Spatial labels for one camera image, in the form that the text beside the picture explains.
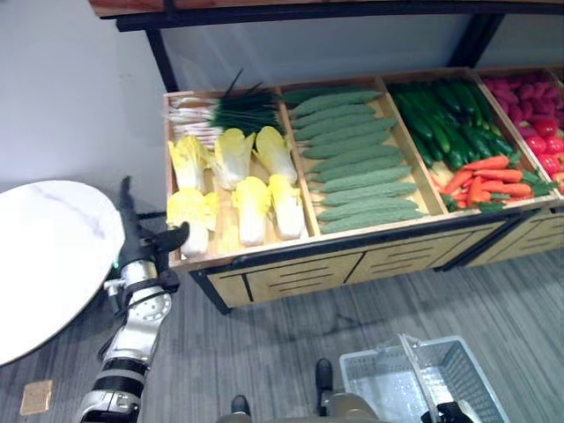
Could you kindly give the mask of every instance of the gray basket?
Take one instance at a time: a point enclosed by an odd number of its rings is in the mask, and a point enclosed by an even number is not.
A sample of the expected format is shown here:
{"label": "gray basket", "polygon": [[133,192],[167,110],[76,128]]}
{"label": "gray basket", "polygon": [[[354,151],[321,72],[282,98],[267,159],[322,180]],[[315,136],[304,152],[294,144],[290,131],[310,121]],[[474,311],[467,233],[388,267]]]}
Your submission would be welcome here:
{"label": "gray basket", "polygon": [[418,341],[397,335],[375,350],[344,354],[339,360],[345,390],[368,401],[379,419],[420,423],[436,406],[465,400],[480,423],[509,422],[497,396],[460,337]]}

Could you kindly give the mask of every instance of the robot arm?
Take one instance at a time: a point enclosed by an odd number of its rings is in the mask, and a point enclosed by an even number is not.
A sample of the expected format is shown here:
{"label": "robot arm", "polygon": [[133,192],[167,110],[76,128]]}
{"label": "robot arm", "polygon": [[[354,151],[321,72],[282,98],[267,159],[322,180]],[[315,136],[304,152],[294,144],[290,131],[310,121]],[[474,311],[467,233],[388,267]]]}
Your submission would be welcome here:
{"label": "robot arm", "polygon": [[152,236],[142,244],[140,227],[129,194],[130,181],[122,181],[120,213],[125,242],[119,256],[120,278],[104,289],[114,311],[125,314],[102,361],[93,389],[80,405],[77,422],[136,422],[145,378],[159,341],[161,324],[178,288],[176,275],[167,268],[168,252],[188,237],[188,225]]}

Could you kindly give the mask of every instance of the basket handle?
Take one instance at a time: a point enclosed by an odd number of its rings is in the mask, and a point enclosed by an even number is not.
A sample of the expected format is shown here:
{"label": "basket handle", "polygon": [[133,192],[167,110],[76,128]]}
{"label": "basket handle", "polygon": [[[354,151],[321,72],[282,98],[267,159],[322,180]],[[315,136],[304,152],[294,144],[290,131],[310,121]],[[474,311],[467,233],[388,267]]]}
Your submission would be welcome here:
{"label": "basket handle", "polygon": [[419,385],[419,388],[421,389],[421,392],[423,393],[423,398],[425,398],[425,402],[427,403],[427,407],[429,408],[429,413],[431,415],[431,421],[433,421],[433,423],[439,423],[441,421],[440,418],[439,418],[439,412],[437,411],[437,408],[434,404],[433,397],[431,396],[431,392],[429,391],[427,384],[423,380],[423,375],[421,374],[421,369],[419,368],[419,363],[418,363],[417,357],[415,357],[415,354],[413,353],[412,347],[408,343],[408,338],[411,341],[415,341],[417,343],[419,343],[419,340],[415,339],[415,338],[408,337],[404,333],[399,334],[398,337],[399,337],[399,342],[402,345],[402,348],[404,348],[405,355],[407,355],[407,359],[409,360],[410,364],[412,365],[413,373],[415,374],[415,379],[417,379],[417,383]]}

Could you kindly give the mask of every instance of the black shelf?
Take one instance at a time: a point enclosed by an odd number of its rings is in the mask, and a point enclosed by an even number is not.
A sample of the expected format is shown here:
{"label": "black shelf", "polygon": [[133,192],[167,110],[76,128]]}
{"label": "black shelf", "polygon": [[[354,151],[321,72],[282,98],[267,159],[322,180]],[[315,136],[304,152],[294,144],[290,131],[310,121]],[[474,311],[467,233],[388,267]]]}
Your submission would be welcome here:
{"label": "black shelf", "polygon": [[346,18],[384,15],[429,14],[564,14],[564,4],[487,1],[378,1],[359,3],[276,4],[176,10],[167,0],[167,11],[112,17],[120,32],[184,26],[270,22],[279,20]]}

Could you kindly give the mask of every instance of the black cable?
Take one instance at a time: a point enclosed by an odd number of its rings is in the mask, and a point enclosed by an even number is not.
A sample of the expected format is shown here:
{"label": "black cable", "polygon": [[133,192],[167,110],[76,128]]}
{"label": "black cable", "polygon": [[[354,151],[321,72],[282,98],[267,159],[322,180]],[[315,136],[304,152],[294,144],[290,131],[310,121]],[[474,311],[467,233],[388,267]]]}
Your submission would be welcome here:
{"label": "black cable", "polygon": [[127,318],[126,318],[126,314],[130,311],[130,309],[134,308],[135,306],[138,306],[139,304],[141,304],[144,301],[148,301],[152,298],[156,298],[159,297],[161,295],[165,295],[165,294],[171,294],[173,293],[174,288],[169,288],[169,287],[164,287],[163,291],[157,292],[157,293],[151,293],[149,295],[147,295],[146,297],[143,297],[141,300],[137,300],[132,302],[130,305],[128,305],[126,308],[122,308],[120,311],[118,311],[117,313],[115,313],[115,318],[119,318],[119,317],[123,317],[122,320],[122,324],[120,325],[119,328],[117,328],[117,330],[114,332],[114,334],[104,343],[104,345],[98,350],[98,361],[101,363],[104,360],[104,355],[106,355],[106,352],[108,351],[109,346],[112,344],[112,341],[115,338],[115,335],[117,335],[117,332],[119,331],[119,329],[122,328],[122,326],[127,322]]}

